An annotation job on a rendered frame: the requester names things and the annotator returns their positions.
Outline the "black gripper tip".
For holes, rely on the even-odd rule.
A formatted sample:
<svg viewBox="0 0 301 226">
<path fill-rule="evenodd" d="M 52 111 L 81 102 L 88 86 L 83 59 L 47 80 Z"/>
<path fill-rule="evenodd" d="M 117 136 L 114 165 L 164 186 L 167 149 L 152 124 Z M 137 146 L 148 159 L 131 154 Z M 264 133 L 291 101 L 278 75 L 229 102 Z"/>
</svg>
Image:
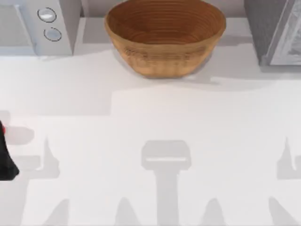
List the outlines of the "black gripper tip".
<svg viewBox="0 0 301 226">
<path fill-rule="evenodd" d="M 19 168 L 9 154 L 5 140 L 5 128 L 0 121 L 0 181 L 12 181 L 19 173 Z"/>
</svg>

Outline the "round microwave knob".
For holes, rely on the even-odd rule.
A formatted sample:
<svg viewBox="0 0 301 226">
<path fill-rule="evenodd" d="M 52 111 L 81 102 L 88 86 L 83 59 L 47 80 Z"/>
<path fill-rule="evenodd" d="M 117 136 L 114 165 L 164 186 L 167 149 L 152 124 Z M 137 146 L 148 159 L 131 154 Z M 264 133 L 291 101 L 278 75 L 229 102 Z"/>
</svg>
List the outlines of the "round microwave knob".
<svg viewBox="0 0 301 226">
<path fill-rule="evenodd" d="M 62 33 L 54 27 L 45 29 L 43 31 L 43 34 L 47 40 L 52 41 L 52 42 L 57 42 L 62 38 Z"/>
<path fill-rule="evenodd" d="M 56 12 L 51 8 L 42 8 L 37 11 L 39 19 L 45 23 L 52 23 L 56 20 Z"/>
</svg>

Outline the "pale microwave oven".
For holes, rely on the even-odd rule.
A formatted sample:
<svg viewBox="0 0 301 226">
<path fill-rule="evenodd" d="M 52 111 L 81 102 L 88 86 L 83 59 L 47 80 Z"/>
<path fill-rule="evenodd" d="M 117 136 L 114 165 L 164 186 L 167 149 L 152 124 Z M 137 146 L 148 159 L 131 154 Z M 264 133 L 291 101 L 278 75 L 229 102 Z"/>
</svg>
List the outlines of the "pale microwave oven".
<svg viewBox="0 0 301 226">
<path fill-rule="evenodd" d="M 41 21 L 42 8 L 53 9 L 56 20 Z M 73 55 L 81 11 L 81 0 L 0 0 L 0 56 Z M 62 33 L 57 42 L 44 37 L 51 27 Z"/>
</svg>

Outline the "brown woven basket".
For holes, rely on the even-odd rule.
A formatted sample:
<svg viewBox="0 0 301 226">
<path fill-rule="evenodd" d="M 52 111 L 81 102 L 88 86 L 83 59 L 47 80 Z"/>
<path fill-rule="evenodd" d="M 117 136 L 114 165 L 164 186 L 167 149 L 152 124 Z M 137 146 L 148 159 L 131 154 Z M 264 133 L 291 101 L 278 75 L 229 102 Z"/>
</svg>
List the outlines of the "brown woven basket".
<svg viewBox="0 0 301 226">
<path fill-rule="evenodd" d="M 126 0 L 105 16 L 105 29 L 122 59 L 148 78 L 181 78 L 212 53 L 225 15 L 203 0 Z"/>
</svg>

